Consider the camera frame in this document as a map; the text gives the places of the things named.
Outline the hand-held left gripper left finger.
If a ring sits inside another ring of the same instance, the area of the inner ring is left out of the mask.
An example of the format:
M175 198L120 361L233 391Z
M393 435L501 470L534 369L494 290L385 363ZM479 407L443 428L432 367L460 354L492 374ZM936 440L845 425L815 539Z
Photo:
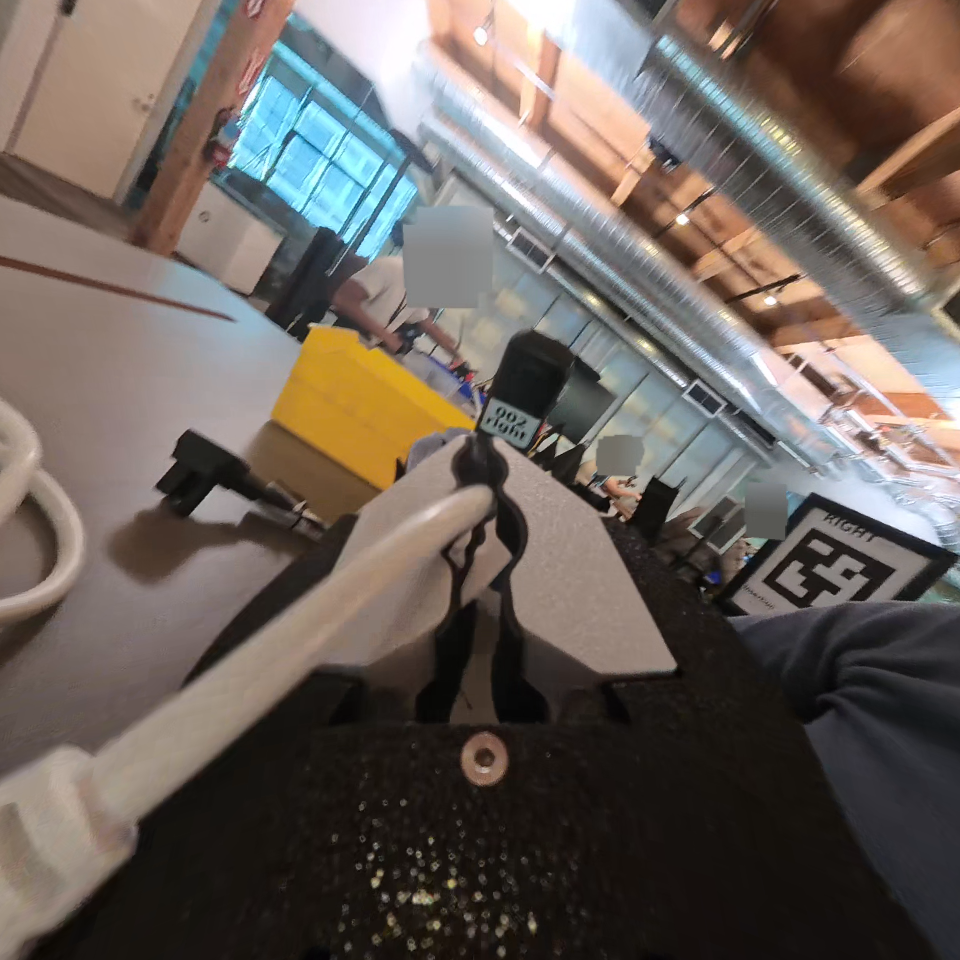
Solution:
M324 668L355 682L343 716L449 716L471 654L473 599L501 570L490 501L476 524L442 504L492 493L491 448L477 437L429 437L409 471L360 511L334 568L321 619ZM347 590L339 586L350 575Z

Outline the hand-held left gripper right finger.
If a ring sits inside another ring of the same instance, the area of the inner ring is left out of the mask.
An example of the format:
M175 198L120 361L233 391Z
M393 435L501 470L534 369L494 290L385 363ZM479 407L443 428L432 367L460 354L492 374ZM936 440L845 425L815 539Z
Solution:
M510 562L490 691L499 722L628 722L619 689L678 669L604 518L505 442L492 442L496 535Z

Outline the person's right forearm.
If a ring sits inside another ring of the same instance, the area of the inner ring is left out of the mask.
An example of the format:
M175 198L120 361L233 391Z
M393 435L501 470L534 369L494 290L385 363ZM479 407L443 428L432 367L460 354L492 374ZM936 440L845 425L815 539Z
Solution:
M730 624L780 687L874 870L959 957L959 607L850 602Z

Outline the black angled power plug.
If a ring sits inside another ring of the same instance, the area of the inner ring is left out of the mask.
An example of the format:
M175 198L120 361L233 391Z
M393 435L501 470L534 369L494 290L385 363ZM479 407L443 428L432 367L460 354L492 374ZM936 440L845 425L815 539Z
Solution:
M177 439L172 459L154 488L178 517L189 517L217 488L246 498L256 493L247 462L193 430Z

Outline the black monitor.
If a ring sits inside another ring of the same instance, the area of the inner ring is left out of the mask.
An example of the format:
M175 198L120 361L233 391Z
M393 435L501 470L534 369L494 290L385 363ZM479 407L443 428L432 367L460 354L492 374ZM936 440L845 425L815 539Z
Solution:
M546 423L574 445L579 445L614 402L615 395L601 384L600 374L575 357Z

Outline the yellow plastic bin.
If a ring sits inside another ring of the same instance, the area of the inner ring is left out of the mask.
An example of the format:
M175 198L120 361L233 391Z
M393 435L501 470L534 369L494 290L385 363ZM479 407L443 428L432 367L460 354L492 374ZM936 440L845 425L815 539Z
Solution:
M356 332L329 326L306 337L270 420L378 491L414 443L475 424Z

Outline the large window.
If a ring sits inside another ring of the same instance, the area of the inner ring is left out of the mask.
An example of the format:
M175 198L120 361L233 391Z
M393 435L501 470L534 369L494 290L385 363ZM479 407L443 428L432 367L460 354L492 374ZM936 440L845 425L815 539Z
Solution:
M401 172L403 152L375 117L371 84L353 71L337 77L334 51L317 53L326 55L322 70L301 55L293 30L274 44L242 107L226 169L265 196L262 207L278 201L281 214L330 230L372 259L417 204L413 166Z

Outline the white cabinet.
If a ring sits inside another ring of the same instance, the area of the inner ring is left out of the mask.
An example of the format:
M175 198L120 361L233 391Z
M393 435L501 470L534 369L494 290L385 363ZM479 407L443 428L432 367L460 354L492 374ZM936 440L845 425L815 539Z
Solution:
M235 293L253 294L284 235L257 210L208 181L174 252Z

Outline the wooden pillar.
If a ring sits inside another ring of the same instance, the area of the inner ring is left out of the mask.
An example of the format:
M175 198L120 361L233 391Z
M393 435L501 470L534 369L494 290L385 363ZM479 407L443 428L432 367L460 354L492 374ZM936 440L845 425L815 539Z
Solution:
M214 128L237 116L294 6L237 4L143 204L130 235L133 246L164 258L174 254L213 169Z

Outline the white door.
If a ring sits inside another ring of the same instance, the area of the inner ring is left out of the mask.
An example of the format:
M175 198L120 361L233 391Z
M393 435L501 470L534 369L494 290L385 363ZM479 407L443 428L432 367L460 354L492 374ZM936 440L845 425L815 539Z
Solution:
M219 7L3 1L2 154L121 202Z

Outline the slim metal air duct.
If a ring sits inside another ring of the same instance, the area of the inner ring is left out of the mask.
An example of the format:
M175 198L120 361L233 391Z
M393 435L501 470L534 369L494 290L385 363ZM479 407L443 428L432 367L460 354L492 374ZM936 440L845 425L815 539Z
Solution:
M548 247L563 268L549 268L567 293L578 295L594 317L678 387L702 381L752 419L759 410L750 390L714 354L640 294L599 254L568 218L535 196L527 184L480 149L473 139L434 112L418 132L454 172Z

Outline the large metal air duct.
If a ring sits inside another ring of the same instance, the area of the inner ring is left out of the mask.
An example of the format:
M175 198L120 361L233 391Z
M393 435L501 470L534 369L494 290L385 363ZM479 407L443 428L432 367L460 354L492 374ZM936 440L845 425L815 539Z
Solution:
M958 337L958 294L882 225L834 170L731 68L664 29L637 76L654 138L695 170L861 327L921 316Z

